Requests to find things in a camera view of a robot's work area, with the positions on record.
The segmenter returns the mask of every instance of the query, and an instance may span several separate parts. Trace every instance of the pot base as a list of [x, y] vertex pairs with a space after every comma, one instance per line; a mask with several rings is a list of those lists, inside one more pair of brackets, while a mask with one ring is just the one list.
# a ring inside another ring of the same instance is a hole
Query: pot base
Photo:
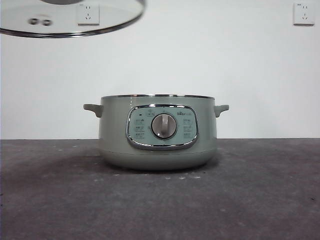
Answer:
[[215, 150], [186, 154], [129, 154], [100, 150], [105, 160], [118, 167], [137, 170], [177, 170], [208, 162]]

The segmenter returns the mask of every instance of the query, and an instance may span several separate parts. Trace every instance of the control panel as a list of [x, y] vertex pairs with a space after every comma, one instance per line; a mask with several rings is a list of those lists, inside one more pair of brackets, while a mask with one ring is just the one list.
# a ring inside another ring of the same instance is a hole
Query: control panel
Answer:
[[182, 105], [136, 106], [128, 115], [126, 136], [139, 149], [189, 148], [198, 137], [196, 113], [191, 107]]

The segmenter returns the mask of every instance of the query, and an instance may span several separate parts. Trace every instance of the chrome trim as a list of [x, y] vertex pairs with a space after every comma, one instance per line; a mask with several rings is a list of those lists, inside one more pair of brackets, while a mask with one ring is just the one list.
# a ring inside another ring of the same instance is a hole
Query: chrome trim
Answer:
[[142, 17], [146, 9], [146, 1], [137, 0], [137, 2], [142, 4], [143, 9], [141, 13], [135, 18], [115, 26], [110, 26], [110, 27], [90, 30], [90, 31], [61, 32], [61, 33], [38, 33], [38, 32], [17, 31], [17, 30], [10, 30], [6, 28], [0, 28], [0, 33], [16, 36], [16, 37], [38, 38], [38, 39], [79, 38], [79, 37], [88, 37], [88, 36], [99, 35], [99, 34], [106, 34], [119, 29], [123, 29], [131, 24], [134, 24], [136, 21], [138, 21]]
[[109, 98], [141, 98], [141, 97], [169, 97], [169, 98], [197, 98], [197, 99], [212, 99], [212, 96], [200, 96], [200, 95], [180, 95], [180, 94], [128, 94], [128, 95], [110, 95], [103, 96], [101, 99]]
[[[171, 108], [186, 108], [190, 109], [195, 118], [195, 126], [196, 126], [196, 133], [195, 137], [188, 142], [182, 143], [182, 144], [174, 144], [174, 145], [152, 145], [152, 144], [144, 144], [137, 142], [133, 140], [129, 134], [129, 125], [130, 125], [130, 118], [131, 114], [134, 110], [136, 109], [141, 109], [141, 108], [156, 108], [156, 107], [171, 107]], [[128, 118], [126, 121], [126, 127], [125, 127], [125, 135], [128, 140], [128, 142], [135, 148], [137, 149], [142, 149], [142, 150], [157, 150], [157, 151], [163, 151], [163, 150], [180, 150], [180, 149], [186, 149], [190, 148], [198, 139], [199, 136], [199, 128], [198, 128], [198, 120], [197, 120], [197, 115], [196, 112], [190, 107], [190, 106], [184, 106], [184, 105], [174, 105], [174, 104], [149, 104], [149, 105], [139, 105], [139, 106], [134, 106], [131, 108], [128, 114]]]

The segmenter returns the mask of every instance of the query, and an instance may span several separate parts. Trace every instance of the pot handle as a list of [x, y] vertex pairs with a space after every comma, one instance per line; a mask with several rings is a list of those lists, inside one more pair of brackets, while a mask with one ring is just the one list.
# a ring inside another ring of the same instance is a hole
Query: pot handle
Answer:
[[218, 118], [220, 116], [220, 113], [229, 110], [229, 105], [217, 105], [214, 106], [214, 114], [215, 117]]
[[101, 118], [102, 116], [102, 112], [104, 110], [104, 106], [102, 105], [96, 105], [96, 104], [84, 104], [83, 105], [83, 109], [84, 110], [89, 110], [95, 113], [95, 115], [98, 118]]

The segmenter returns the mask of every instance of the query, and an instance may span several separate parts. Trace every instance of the rotary knob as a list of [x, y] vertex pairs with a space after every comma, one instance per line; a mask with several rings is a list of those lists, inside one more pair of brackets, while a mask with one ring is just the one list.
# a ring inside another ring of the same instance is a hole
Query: rotary knob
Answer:
[[177, 129], [176, 120], [169, 114], [160, 114], [156, 116], [152, 121], [152, 131], [153, 133], [161, 138], [168, 139], [173, 134], [175, 134]]

